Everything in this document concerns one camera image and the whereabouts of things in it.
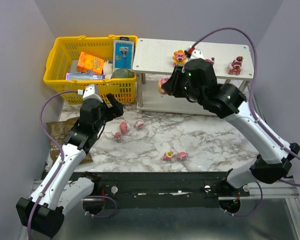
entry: marble tabletop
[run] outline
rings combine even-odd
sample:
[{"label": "marble tabletop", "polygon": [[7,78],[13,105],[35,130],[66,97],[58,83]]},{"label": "marble tabletop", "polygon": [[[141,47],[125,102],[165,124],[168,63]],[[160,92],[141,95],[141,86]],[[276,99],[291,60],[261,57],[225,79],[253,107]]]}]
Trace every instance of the marble tabletop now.
[{"label": "marble tabletop", "polygon": [[[158,81],[163,75],[147,75]],[[64,102],[60,121],[79,116],[80,105]],[[145,122],[136,130],[137,120]],[[114,135],[121,122],[129,132],[120,143]],[[189,157],[163,161],[164,153],[187,152]],[[81,164],[76,172],[198,172],[227,171],[255,159],[257,150],[232,125],[215,116],[188,115],[137,110],[137,103],[124,104],[122,117],[108,122],[101,138],[91,148],[93,162]],[[52,165],[48,158],[46,171]]]}]

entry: round green object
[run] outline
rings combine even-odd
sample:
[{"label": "round green object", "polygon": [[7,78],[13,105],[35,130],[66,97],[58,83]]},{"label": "round green object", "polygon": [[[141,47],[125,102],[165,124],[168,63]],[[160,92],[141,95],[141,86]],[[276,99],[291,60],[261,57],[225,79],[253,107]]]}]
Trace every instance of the round green object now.
[{"label": "round green object", "polygon": [[134,73],[126,68],[119,68],[112,73],[111,79],[130,79]]}]

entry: brown package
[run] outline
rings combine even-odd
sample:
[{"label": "brown package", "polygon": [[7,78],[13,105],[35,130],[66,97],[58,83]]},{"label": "brown package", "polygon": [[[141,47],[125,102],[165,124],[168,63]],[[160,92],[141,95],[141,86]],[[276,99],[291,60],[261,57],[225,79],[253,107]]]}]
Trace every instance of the brown package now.
[{"label": "brown package", "polygon": [[[60,144],[64,143],[67,132],[75,125],[78,117],[69,118],[66,121],[52,121],[48,122],[47,125],[50,128],[51,136]],[[55,163],[60,153],[59,148],[54,144],[53,141],[50,141],[50,157]],[[92,163],[92,157],[90,153],[88,153],[80,164]]]}]

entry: white wall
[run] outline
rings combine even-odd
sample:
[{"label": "white wall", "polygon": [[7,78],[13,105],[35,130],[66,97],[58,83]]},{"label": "white wall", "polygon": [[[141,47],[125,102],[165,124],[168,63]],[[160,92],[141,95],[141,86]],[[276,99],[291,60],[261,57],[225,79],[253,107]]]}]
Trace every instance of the white wall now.
[{"label": "white wall", "polygon": [[[35,0],[53,35],[137,35],[196,41],[225,26],[245,30],[258,44],[282,0]],[[245,44],[236,32],[208,42]]]},{"label": "white wall", "polygon": [[[52,94],[42,78],[53,43],[33,0],[0,0],[0,240],[19,238],[16,203],[30,195],[47,159],[39,111]],[[44,120],[56,120],[60,110],[59,99]]]},{"label": "white wall", "polygon": [[[257,53],[256,99],[265,119],[288,142],[300,145],[300,0],[283,1]],[[292,164],[300,183],[300,162]]]}]

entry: yellow plastic basket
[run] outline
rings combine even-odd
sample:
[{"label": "yellow plastic basket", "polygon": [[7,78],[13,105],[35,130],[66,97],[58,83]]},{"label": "yellow plastic basket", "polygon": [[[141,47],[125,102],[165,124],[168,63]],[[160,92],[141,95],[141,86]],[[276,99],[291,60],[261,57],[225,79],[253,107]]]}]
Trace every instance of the yellow plastic basket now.
[{"label": "yellow plastic basket", "polygon": [[[135,101],[135,83],[137,77],[113,78],[104,80],[66,80],[73,60],[79,59],[81,52],[97,56],[105,61],[113,60],[113,41],[120,37],[128,37],[135,42],[137,47],[138,37],[133,35],[109,35],[108,37],[65,36],[58,37],[46,61],[46,70],[43,81],[53,87],[58,93],[66,90],[84,90],[90,84],[96,84],[102,99],[109,103],[106,94],[113,94],[121,103],[133,103]],[[76,93],[66,93],[62,97],[69,104],[82,104],[82,96]]]}]

